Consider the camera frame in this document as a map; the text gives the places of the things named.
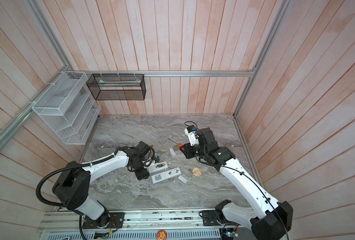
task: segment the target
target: marble tabletop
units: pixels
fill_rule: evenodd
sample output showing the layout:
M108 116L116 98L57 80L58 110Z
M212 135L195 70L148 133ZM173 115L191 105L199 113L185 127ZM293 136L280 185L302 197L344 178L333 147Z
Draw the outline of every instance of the marble tabletop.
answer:
M84 162L109 155L119 146L136 146L143 141L154 146L156 155L160 161L168 162L169 169L180 167L188 183L177 178L157 184L153 184L151 178L138 181L133 172L121 168L95 180L89 194L108 209L209 208L224 199L239 206L249 206L225 176L194 158L186 159L178 146L169 140L189 142L184 134L185 121L195 122L199 129L209 127L219 146L228 147L252 174L231 115L103 116L99 118ZM201 168L201 176L192 174L195 167Z

